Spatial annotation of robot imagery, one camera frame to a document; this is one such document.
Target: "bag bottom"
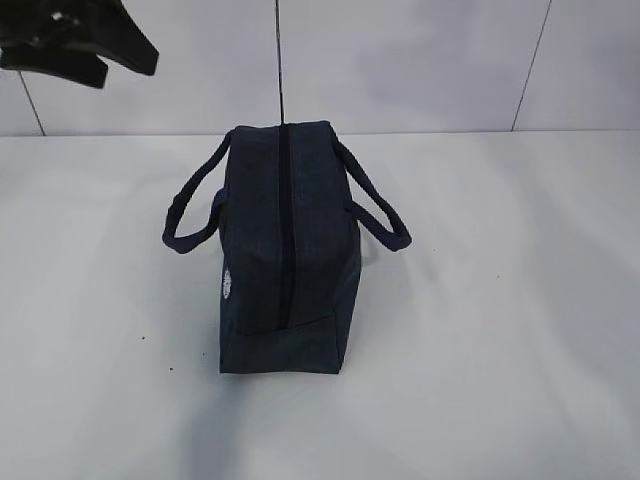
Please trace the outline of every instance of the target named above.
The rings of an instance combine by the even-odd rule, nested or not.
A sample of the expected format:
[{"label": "bag bottom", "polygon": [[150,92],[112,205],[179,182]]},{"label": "bag bottom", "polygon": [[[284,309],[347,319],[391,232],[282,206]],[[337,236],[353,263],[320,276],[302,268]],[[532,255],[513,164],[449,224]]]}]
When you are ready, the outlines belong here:
[{"label": "bag bottom", "polygon": [[220,373],[337,374],[341,366],[334,314],[268,333],[222,334]]}]

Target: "dark blue bag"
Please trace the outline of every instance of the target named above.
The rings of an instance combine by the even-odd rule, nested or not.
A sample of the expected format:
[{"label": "dark blue bag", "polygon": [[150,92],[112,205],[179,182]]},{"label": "dark blue bag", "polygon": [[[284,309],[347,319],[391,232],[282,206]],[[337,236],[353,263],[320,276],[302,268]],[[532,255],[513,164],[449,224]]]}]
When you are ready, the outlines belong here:
[{"label": "dark blue bag", "polygon": [[[230,149],[209,223],[176,238],[187,203]],[[389,218],[352,200],[349,173]],[[360,221],[392,251],[411,243],[329,122],[237,127],[176,195],[164,243],[187,253],[220,228],[220,371],[338,373],[360,271]]]}]

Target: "tile grout line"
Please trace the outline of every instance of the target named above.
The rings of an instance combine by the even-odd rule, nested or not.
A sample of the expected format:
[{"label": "tile grout line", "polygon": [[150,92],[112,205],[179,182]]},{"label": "tile grout line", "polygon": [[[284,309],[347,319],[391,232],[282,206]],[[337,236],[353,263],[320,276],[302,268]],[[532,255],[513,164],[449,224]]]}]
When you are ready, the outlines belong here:
[{"label": "tile grout line", "polygon": [[540,48],[540,42],[542,41],[542,35],[544,33],[544,27],[547,25],[547,20],[549,19],[549,12],[551,11],[551,3],[553,0],[549,0],[547,4],[547,12],[544,15],[544,20],[542,21],[542,28],[540,29],[540,34],[538,35],[538,41],[536,43],[536,48],[533,51],[533,57],[531,58],[531,64],[529,65],[529,72],[527,73],[527,78],[524,81],[524,88],[522,89],[522,95],[520,96],[520,102],[518,102],[518,108],[516,109],[516,116],[513,119],[513,123],[511,124],[511,131],[515,131],[516,122],[518,121],[518,115],[520,115],[520,109],[522,108],[522,103],[524,101],[524,96],[527,92],[527,87],[529,86],[529,79],[531,78],[531,71],[533,70],[533,64],[536,61],[536,56],[538,55],[538,49]]},{"label": "tile grout line", "polygon": [[280,123],[284,124],[284,94],[282,89],[282,46],[280,43],[280,0],[276,2],[276,47],[278,53],[278,90],[280,92]]},{"label": "tile grout line", "polygon": [[24,76],[22,75],[21,71],[18,71],[18,76],[20,77],[20,81],[22,82],[22,88],[24,88],[24,92],[27,94],[27,98],[29,99],[29,105],[31,105],[31,110],[33,111],[33,114],[36,117],[36,121],[38,122],[38,127],[40,127],[40,132],[42,133],[43,137],[46,137],[47,134],[44,131],[44,127],[42,126],[42,121],[40,120],[40,115],[38,115],[38,111],[36,110],[36,106],[33,103],[33,98],[31,98],[31,93],[29,92],[29,89],[27,88],[27,82],[24,81]]}]

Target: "bag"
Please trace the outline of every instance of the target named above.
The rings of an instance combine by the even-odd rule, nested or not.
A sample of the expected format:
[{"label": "bag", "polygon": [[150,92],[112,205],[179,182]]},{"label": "bag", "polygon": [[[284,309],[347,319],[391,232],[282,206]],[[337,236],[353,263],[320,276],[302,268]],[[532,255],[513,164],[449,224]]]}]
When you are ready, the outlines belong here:
[{"label": "bag", "polygon": [[[231,147],[209,223],[176,238],[187,203]],[[351,198],[346,172],[389,218]],[[187,253],[220,227],[220,371],[338,373],[360,271],[360,221],[385,247],[411,243],[329,122],[237,127],[176,195],[164,243]]]}]

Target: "white wall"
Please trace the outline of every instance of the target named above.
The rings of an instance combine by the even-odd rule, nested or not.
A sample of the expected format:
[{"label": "white wall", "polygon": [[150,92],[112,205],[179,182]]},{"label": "white wall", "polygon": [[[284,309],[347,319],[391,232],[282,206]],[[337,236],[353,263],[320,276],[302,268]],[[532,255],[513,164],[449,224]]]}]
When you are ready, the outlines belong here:
[{"label": "white wall", "polygon": [[3,135],[40,135],[40,129],[18,74],[0,70],[0,136]]},{"label": "white wall", "polygon": [[279,120],[270,0],[126,0],[155,77],[109,63],[103,91],[26,73],[47,134],[208,134]]},{"label": "white wall", "polygon": [[519,130],[640,128],[640,1],[554,0]]},{"label": "white wall", "polygon": [[[637,0],[552,0],[517,130],[640,128]],[[26,73],[49,135],[279,122],[274,0],[126,0],[158,73],[97,91]],[[510,130],[549,0],[281,0],[287,119],[341,132]],[[39,130],[15,74],[0,135]]]}]

